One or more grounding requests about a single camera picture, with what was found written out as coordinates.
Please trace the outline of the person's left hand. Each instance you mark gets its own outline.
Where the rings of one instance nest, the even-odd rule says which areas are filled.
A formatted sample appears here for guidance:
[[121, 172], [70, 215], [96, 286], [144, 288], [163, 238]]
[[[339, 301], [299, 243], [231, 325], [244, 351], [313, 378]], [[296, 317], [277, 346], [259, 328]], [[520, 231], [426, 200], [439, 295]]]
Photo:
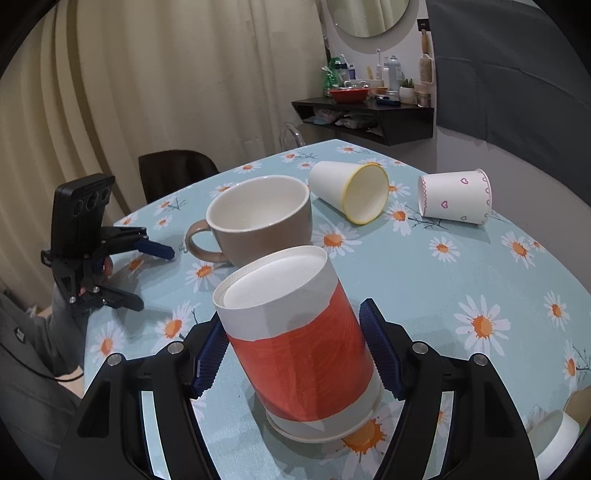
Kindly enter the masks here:
[[110, 257], [105, 257], [102, 260], [101, 274], [95, 277], [95, 282], [104, 282], [108, 280], [113, 274], [113, 262]]

